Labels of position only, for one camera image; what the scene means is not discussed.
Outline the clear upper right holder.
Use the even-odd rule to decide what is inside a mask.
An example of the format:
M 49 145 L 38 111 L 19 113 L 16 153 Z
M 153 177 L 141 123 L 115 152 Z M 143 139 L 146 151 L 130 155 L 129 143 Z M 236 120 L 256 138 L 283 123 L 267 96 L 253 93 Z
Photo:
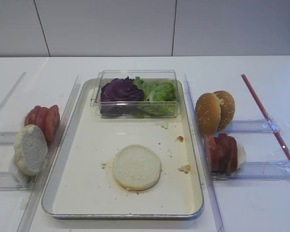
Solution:
M 227 133 L 272 133 L 270 126 L 265 119 L 259 120 L 234 120 L 227 129 Z

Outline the green lettuce leaves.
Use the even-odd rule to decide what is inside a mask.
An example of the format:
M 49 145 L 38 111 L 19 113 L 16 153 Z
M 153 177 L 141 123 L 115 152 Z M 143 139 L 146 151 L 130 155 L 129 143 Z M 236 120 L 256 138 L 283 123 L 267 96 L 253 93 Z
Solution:
M 176 101 L 176 91 L 172 83 L 146 84 L 144 80 L 136 76 L 133 81 L 138 89 L 144 92 L 144 102 L 163 102 L 159 104 L 145 104 L 137 108 L 152 115 L 170 115 L 175 111 L 175 105 L 166 102 Z

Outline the clear rail of tray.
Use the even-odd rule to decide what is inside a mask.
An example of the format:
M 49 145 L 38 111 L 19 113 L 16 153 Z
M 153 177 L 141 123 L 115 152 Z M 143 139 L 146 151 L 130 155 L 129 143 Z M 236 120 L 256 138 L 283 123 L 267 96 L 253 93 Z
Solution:
M 77 99 L 78 91 L 79 91 L 80 87 L 81 87 L 81 80 L 80 80 L 79 76 L 77 76 L 76 80 L 74 82 L 74 85 L 72 87 L 69 99 L 67 101 L 65 109 L 64 109 L 63 114 L 61 116 L 60 124 L 59 124 L 57 131 L 56 131 L 54 142 L 50 145 L 49 150 L 48 150 L 48 155 L 45 158 L 45 161 L 40 169 L 39 174 L 35 178 L 36 182 L 35 182 L 33 191 L 31 193 L 31 196 L 28 200 L 24 214 L 21 218 L 17 232 L 28 232 L 30 230 L 36 209 L 39 205 L 39 201 L 40 201 L 41 195 L 43 193 L 45 183 L 47 181 L 48 174 L 49 174 L 50 169 L 52 167 L 52 163 L 54 161 L 56 153 L 59 149 L 61 139 L 63 137 L 66 126 L 68 124 L 70 114 L 72 112 L 74 103 Z
M 193 124 L 193 129 L 195 132 L 195 137 L 196 137 L 196 142 L 197 142 L 197 147 L 200 155 L 200 160 L 202 162 L 202 167 L 203 167 L 203 173 L 204 173 L 204 178 L 206 182 L 206 187 L 209 195 L 209 200 L 213 212 L 213 217 L 216 225 L 216 230 L 217 232 L 225 232 L 223 220 L 221 217 L 216 193 L 215 193 L 215 188 L 213 185 L 212 181 L 212 176 L 210 172 L 210 168 L 207 162 L 206 154 L 205 154 L 205 149 L 204 149 L 204 144 L 203 144 L 203 138 L 199 132 L 198 129 L 198 123 L 197 123 L 197 117 L 195 113 L 195 105 L 193 103 L 193 99 L 191 96 L 190 88 L 189 88 L 189 82 L 187 80 L 186 73 L 184 73 L 184 87 L 186 91 L 186 96 L 187 96 L 187 102 L 188 102 L 188 107 L 189 107 L 189 112 L 190 112 L 190 117 L 192 120 Z

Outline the white bread slice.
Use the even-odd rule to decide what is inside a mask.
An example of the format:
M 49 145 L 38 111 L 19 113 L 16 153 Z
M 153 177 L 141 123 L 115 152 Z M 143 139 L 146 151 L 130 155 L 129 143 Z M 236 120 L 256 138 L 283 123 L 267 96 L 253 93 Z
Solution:
M 121 149 L 112 164 L 116 182 L 128 191 L 149 189 L 159 182 L 162 164 L 158 155 L 143 145 Z

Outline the clear holder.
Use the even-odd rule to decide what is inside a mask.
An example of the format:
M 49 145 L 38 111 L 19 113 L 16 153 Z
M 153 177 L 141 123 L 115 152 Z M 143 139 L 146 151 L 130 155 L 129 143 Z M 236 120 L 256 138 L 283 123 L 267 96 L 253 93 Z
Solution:
M 0 191 L 32 190 L 34 183 L 27 177 L 10 172 L 0 172 Z
M 265 119 L 259 120 L 234 120 L 227 129 L 227 133 L 272 133 L 270 126 Z
M 13 146 L 17 132 L 0 132 L 0 146 Z
M 231 174 L 212 172 L 214 180 L 290 180 L 290 163 L 287 161 L 247 162 Z

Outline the clear plastic salad box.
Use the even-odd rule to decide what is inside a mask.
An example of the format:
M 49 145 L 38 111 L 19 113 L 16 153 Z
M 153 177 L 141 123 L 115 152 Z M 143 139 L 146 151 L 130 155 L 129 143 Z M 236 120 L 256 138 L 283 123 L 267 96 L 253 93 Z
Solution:
M 174 70 L 104 70 L 90 104 L 101 117 L 176 117 L 178 85 Z

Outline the white cheese slice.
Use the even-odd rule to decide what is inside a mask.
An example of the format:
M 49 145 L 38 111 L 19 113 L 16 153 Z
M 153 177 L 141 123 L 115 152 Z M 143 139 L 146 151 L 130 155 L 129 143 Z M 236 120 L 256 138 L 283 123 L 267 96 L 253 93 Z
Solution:
M 244 146 L 241 143 L 237 144 L 237 156 L 238 156 L 237 169 L 242 169 L 246 163 L 247 156 Z

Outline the clear rail left of tray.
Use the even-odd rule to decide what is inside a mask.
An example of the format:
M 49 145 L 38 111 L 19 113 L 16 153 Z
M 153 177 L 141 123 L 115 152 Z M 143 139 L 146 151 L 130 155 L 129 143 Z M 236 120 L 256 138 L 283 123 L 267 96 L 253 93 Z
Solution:
M 79 76 L 77 76 L 76 80 L 74 82 L 74 85 L 72 87 L 69 99 L 67 101 L 65 109 L 64 109 L 63 114 L 61 116 L 60 124 L 59 124 L 57 131 L 56 131 L 54 142 L 50 145 L 49 150 L 48 150 L 48 155 L 45 158 L 45 161 L 40 169 L 39 174 L 35 178 L 36 182 L 35 182 L 33 191 L 31 193 L 31 196 L 28 200 L 24 214 L 21 218 L 17 232 L 28 232 L 30 230 L 36 209 L 39 205 L 39 201 L 40 201 L 41 195 L 43 193 L 45 183 L 47 181 L 48 174 L 49 174 L 50 169 L 52 167 L 52 163 L 54 161 L 56 153 L 59 149 L 61 139 L 63 137 L 66 126 L 68 124 L 70 114 L 72 112 L 74 103 L 77 99 L 78 91 L 79 91 L 80 87 L 81 87 L 81 80 L 80 80 Z

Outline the remaining white bread slices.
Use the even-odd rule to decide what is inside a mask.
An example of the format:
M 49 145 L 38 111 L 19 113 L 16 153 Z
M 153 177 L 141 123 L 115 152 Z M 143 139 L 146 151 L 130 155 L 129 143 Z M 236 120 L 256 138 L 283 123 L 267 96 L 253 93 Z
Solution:
M 14 163 L 28 176 L 36 175 L 48 153 L 48 146 L 41 129 L 36 125 L 23 127 L 14 141 Z

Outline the red tomato slices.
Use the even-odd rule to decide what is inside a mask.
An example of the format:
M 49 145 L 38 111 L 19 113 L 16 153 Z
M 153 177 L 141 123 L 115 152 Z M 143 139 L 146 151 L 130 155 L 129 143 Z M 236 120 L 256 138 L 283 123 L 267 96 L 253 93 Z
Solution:
M 60 114 L 58 105 L 53 105 L 50 108 L 35 106 L 27 115 L 24 121 L 24 126 L 38 126 L 48 142 L 53 142 L 56 131 L 60 123 Z

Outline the clear lower right holder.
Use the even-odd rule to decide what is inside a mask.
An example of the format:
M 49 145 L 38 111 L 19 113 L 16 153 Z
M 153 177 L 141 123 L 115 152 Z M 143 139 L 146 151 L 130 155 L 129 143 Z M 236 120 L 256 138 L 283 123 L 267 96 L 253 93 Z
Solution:
M 290 180 L 290 163 L 287 161 L 247 162 L 231 174 L 212 172 L 214 180 Z

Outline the sesame bun half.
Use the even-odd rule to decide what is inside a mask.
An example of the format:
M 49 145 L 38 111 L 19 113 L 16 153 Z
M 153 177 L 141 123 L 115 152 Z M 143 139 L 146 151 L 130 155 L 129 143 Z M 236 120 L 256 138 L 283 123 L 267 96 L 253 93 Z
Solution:
M 220 106 L 220 122 L 217 132 L 225 130 L 232 122 L 235 113 L 235 101 L 229 92 L 225 90 L 215 91 Z
M 215 134 L 220 122 L 220 105 L 214 93 L 202 94 L 196 103 L 196 116 L 201 134 Z

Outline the rear sesame bun half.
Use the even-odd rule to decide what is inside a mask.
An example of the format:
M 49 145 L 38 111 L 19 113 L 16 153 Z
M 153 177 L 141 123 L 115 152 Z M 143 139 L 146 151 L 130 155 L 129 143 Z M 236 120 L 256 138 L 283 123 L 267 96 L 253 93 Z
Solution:
M 235 113 L 235 101 L 229 92 L 225 90 L 215 91 L 220 106 L 220 122 L 217 132 L 225 130 L 232 122 Z

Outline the clear upper left holder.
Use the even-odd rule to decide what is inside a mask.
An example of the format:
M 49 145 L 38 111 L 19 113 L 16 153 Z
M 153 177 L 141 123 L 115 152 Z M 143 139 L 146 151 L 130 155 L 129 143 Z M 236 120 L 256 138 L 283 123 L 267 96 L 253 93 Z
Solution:
M 0 132 L 0 146 L 13 146 L 17 132 Z

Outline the clear far left rail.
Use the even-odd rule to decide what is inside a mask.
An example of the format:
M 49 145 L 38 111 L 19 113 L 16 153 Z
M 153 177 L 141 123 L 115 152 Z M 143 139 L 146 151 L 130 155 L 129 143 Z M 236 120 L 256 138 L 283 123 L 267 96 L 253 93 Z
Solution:
M 13 85 L 13 87 L 9 90 L 9 92 L 7 93 L 7 95 L 3 98 L 3 100 L 0 103 L 0 111 L 5 106 L 5 104 L 9 100 L 9 98 L 12 96 L 12 94 L 14 93 L 14 91 L 17 89 L 17 87 L 20 85 L 20 83 L 22 82 L 22 80 L 26 77 L 26 75 L 27 75 L 27 72 L 23 72 L 20 75 L 20 77 L 18 78 L 18 80 L 15 82 L 15 84 Z

